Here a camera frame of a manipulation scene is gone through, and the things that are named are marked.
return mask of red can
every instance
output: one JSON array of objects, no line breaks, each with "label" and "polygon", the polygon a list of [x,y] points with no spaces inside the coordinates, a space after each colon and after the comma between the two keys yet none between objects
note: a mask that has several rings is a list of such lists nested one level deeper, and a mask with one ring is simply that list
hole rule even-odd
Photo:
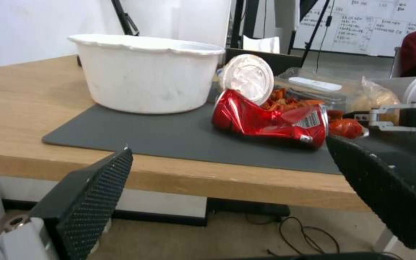
[{"label": "red can", "polygon": [[211,122],[221,130],[299,140],[315,148],[322,146],[328,134],[327,112],[321,105],[286,112],[268,111],[231,89],[226,89],[218,98]]}]

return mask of bowl rim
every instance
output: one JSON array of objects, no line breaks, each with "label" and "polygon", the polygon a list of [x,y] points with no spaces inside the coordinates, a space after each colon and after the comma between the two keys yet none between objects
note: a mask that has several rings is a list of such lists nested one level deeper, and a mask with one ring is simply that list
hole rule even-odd
[{"label": "bowl rim", "polygon": [[[119,40],[118,42],[111,43],[111,40]],[[135,46],[130,39],[148,40],[148,41],[161,41],[168,44],[176,45],[177,43],[183,43],[186,45],[198,46],[206,49],[188,49],[176,46]],[[68,37],[68,40],[73,41],[76,44],[82,44],[86,46],[99,46],[107,49],[128,49],[132,51],[145,51],[145,52],[173,52],[180,54],[191,54],[196,56],[213,56],[221,55],[225,53],[225,49],[219,46],[215,46],[207,43],[198,43],[183,40],[174,40],[167,38],[156,38],[146,36],[131,36],[131,35],[114,35],[114,34],[75,34]]]}]

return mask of wooden desk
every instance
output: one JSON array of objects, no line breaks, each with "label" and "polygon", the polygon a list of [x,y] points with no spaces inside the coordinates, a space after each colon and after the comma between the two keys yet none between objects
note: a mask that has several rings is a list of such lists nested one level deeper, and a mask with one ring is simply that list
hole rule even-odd
[{"label": "wooden desk", "polygon": [[[41,137],[94,102],[75,56],[0,68],[0,176],[61,180],[110,152]],[[341,175],[135,155],[127,188],[366,211]]]}]

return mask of chair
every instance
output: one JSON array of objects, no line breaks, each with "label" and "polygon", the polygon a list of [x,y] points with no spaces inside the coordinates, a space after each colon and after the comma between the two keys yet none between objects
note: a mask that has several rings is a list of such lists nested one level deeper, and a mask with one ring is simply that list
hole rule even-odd
[{"label": "chair", "polygon": [[389,78],[399,78],[402,73],[401,68],[401,48],[396,47],[394,48],[394,60],[393,60],[393,67],[391,68],[391,74],[389,75]]}]

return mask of barcode label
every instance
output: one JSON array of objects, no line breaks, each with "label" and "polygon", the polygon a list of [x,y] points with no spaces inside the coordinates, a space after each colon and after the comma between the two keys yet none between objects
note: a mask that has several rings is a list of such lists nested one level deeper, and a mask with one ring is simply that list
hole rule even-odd
[{"label": "barcode label", "polygon": [[310,115],[308,115],[303,120],[295,124],[295,126],[299,126],[302,128],[312,128],[317,125],[320,125],[320,119],[319,115],[317,114],[317,111],[312,111]]}]

